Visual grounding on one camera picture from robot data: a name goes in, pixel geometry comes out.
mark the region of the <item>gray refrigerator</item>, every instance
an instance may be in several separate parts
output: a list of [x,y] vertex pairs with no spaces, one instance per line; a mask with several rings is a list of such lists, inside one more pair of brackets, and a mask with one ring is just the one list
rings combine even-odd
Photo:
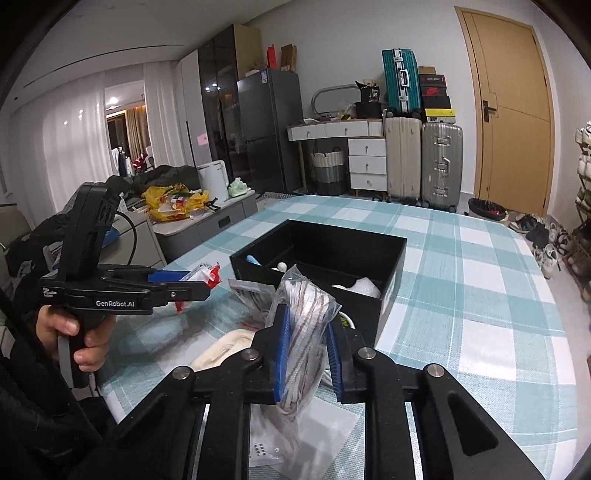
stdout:
[[304,118],[296,73],[266,69],[238,82],[251,185],[257,192],[291,193],[302,186],[297,146],[287,127]]

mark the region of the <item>finger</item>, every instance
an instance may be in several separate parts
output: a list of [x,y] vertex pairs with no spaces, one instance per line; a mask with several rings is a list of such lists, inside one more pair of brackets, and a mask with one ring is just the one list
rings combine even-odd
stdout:
[[55,346],[57,332],[75,335],[79,327],[78,320],[68,311],[60,307],[43,306],[37,316],[35,331],[43,346],[48,349]]
[[86,373],[96,372],[100,367],[105,364],[105,359],[103,358],[100,362],[91,365],[81,365],[80,370]]
[[109,344],[95,346],[92,348],[82,348],[74,353],[74,361],[78,365],[92,365],[101,360],[105,360],[105,355],[109,351]]
[[115,329],[115,316],[109,315],[97,328],[91,330],[84,336],[84,343],[87,347],[99,346],[107,343]]

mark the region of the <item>silver suitcase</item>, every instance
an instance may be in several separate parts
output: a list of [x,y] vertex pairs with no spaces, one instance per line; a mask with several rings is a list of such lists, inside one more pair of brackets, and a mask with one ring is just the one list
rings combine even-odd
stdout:
[[418,200],[421,193],[421,127],[416,118],[387,118],[388,195]]
[[423,126],[423,206],[457,211],[462,185],[463,137],[457,125]]

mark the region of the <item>blue plaid tablecloth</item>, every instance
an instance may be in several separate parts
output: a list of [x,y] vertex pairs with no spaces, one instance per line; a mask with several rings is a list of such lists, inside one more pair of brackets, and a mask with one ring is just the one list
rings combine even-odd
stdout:
[[[301,196],[243,220],[168,268],[219,262],[222,277],[233,278],[229,255],[286,219],[406,237],[401,287],[378,349],[402,365],[445,366],[546,478],[566,476],[577,439],[569,344],[550,289],[517,233],[436,210]],[[99,376],[115,417],[123,418],[174,367],[191,363],[247,315],[225,280],[210,299],[191,304],[181,315],[169,305],[150,317],[120,317]],[[324,388],[314,400],[320,419],[342,412],[339,423],[345,430],[326,442],[333,448],[326,464],[306,475],[363,478],[363,406],[336,404]],[[251,478],[298,475],[289,467],[251,469]]]

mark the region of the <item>white drawer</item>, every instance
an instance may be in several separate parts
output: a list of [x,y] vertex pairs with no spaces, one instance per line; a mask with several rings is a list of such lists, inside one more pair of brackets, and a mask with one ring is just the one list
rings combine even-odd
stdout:
[[326,136],[331,137],[367,137],[368,123],[360,122],[331,122],[326,125]]
[[369,125],[369,136],[370,137],[381,137],[382,136],[382,122],[368,122]]
[[326,138],[324,124],[304,125],[303,127],[292,127],[288,130],[290,140],[310,140],[312,138]]
[[358,190],[377,190],[385,192],[387,190],[386,175],[374,175],[371,173],[352,173],[351,188]]
[[349,139],[349,155],[370,157],[386,156],[385,138],[351,138]]
[[349,157],[349,171],[386,175],[386,157]]

